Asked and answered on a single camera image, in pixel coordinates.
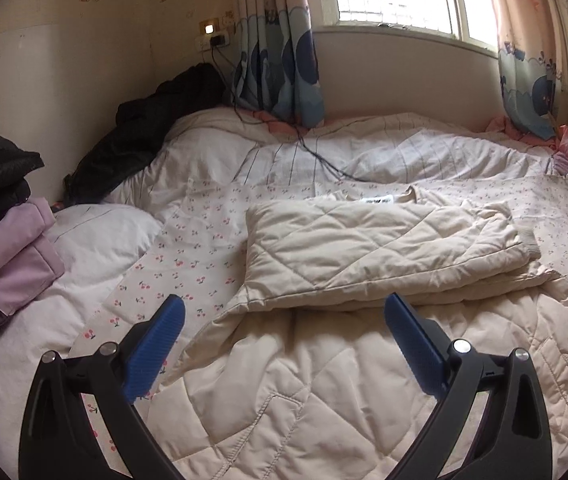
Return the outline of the left cartoon curtain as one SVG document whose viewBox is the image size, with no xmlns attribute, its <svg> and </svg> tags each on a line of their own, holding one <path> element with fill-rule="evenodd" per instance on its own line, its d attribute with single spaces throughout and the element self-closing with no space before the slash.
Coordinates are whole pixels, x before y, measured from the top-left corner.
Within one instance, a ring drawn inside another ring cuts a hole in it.
<svg viewBox="0 0 568 480">
<path fill-rule="evenodd" d="M 237 0 L 233 92 L 242 107 L 314 128 L 325 117 L 308 0 Z"/>
</svg>

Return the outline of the right cartoon curtain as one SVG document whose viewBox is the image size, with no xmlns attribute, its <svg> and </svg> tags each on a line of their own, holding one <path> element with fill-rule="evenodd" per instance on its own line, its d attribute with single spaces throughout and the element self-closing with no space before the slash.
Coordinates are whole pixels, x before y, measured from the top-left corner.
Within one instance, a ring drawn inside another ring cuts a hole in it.
<svg viewBox="0 0 568 480">
<path fill-rule="evenodd" d="M 506 115 L 521 132 L 556 136 L 566 42 L 556 0 L 493 0 L 497 61 Z"/>
</svg>

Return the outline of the purple jacket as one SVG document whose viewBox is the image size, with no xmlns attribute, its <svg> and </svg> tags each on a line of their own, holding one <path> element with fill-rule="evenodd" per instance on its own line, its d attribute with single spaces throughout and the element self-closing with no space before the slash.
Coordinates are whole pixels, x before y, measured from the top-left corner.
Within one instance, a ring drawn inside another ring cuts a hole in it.
<svg viewBox="0 0 568 480">
<path fill-rule="evenodd" d="M 11 208 L 0 220 L 0 328 L 64 274 L 63 261 L 45 236 L 54 223 L 41 197 Z"/>
</svg>

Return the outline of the cartoon curtain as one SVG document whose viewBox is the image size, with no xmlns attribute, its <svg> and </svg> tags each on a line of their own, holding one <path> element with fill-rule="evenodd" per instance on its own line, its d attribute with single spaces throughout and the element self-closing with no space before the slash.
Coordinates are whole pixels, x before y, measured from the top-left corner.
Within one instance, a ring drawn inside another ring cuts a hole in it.
<svg viewBox="0 0 568 480">
<path fill-rule="evenodd" d="M 233 92 L 242 107 L 314 128 L 325 117 L 308 0 L 237 0 Z"/>
<path fill-rule="evenodd" d="M 521 132 L 556 136 L 566 42 L 556 0 L 493 0 L 497 61 L 506 115 Z"/>
</svg>

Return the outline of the black garment by wall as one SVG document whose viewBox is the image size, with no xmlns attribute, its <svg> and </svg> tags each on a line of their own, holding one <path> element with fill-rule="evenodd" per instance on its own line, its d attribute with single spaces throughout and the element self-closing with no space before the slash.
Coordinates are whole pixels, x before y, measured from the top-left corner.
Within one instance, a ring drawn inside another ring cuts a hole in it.
<svg viewBox="0 0 568 480">
<path fill-rule="evenodd" d="M 64 179 L 63 204 L 95 204 L 157 156 L 174 123 L 225 102 L 225 84 L 212 64 L 199 63 L 159 84 L 146 98 L 118 106 L 115 128 Z"/>
</svg>

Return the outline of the white striped duvet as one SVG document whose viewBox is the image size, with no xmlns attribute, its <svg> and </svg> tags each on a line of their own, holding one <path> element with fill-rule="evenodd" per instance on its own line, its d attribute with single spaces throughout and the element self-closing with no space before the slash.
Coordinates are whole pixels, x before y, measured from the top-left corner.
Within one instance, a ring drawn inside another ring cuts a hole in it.
<svg viewBox="0 0 568 480">
<path fill-rule="evenodd" d="M 82 204 L 131 206 L 153 216 L 161 229 L 147 252 L 101 304 L 77 308 L 48 295 L 55 281 L 0 331 L 1 469 L 17 474 L 22 413 L 44 351 L 93 351 L 170 294 L 186 304 L 186 336 L 225 307 L 244 281 L 251 205 L 331 193 L 374 197 L 424 181 L 505 181 L 553 170 L 547 148 L 415 114 L 335 122 L 302 141 L 226 108 L 180 119 L 154 162 L 104 202 Z"/>
</svg>

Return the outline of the white pillow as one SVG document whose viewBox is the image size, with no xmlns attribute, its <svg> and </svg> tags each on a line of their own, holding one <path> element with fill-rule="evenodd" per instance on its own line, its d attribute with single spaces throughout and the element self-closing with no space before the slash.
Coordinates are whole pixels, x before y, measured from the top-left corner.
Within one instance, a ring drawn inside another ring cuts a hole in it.
<svg viewBox="0 0 568 480">
<path fill-rule="evenodd" d="M 57 212 L 46 238 L 62 258 L 65 273 L 46 293 L 77 308 L 101 304 L 160 229 L 153 216 L 131 206 L 80 205 Z"/>
</svg>

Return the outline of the wall power outlet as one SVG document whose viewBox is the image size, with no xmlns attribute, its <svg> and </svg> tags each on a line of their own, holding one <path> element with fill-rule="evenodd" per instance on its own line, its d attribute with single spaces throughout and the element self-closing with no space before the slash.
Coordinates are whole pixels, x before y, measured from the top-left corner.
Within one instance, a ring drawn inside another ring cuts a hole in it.
<svg viewBox="0 0 568 480">
<path fill-rule="evenodd" d="M 201 21 L 199 23 L 200 34 L 195 38 L 195 51 L 203 53 L 212 48 L 229 47 L 231 36 L 229 29 L 224 28 L 218 18 Z"/>
</svg>

